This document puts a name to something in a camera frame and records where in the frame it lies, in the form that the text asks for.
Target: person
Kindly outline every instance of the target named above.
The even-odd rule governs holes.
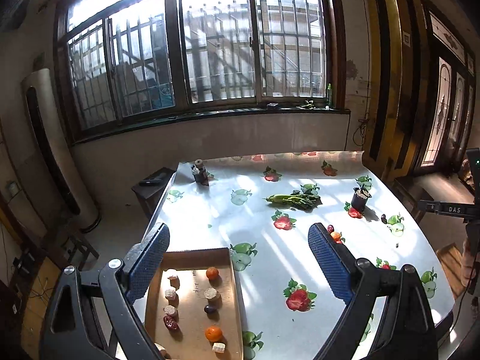
[[[477,253],[477,258],[475,259],[472,255],[470,250],[470,242],[469,239],[465,239],[463,241],[463,254],[462,254],[462,274],[461,274],[461,281],[462,285],[466,287],[469,283],[470,275],[473,279],[476,275],[475,270],[473,269],[474,262],[480,262],[480,252]]]

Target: blue gripper pad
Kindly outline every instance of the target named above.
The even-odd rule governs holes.
[[[351,275],[352,270],[356,269],[355,257],[345,245],[335,243],[321,223],[314,223],[310,226],[308,245],[333,294],[335,297],[343,299],[348,306],[354,296]]]
[[[126,254],[122,283],[130,304],[145,295],[169,244],[169,228],[162,224],[158,230],[151,230],[141,243],[135,244]]]

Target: black pot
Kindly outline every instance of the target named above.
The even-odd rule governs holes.
[[[367,190],[361,190],[360,188],[353,189],[352,207],[358,212],[365,210],[368,198],[371,198],[371,194]]]

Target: air conditioner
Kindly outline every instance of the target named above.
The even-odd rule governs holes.
[[[22,81],[31,130],[58,192],[80,231],[86,233],[100,222],[100,211],[75,167],[63,135],[53,97],[50,70],[33,72]]]

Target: orange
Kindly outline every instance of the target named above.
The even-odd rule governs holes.
[[[338,231],[333,231],[332,233],[330,233],[330,235],[332,236],[334,241],[339,241],[342,238]]]
[[[210,326],[205,329],[205,337],[210,342],[219,342],[222,338],[223,332],[218,326]]]
[[[218,277],[218,269],[214,266],[211,266],[207,269],[206,275],[208,280],[215,280]]]

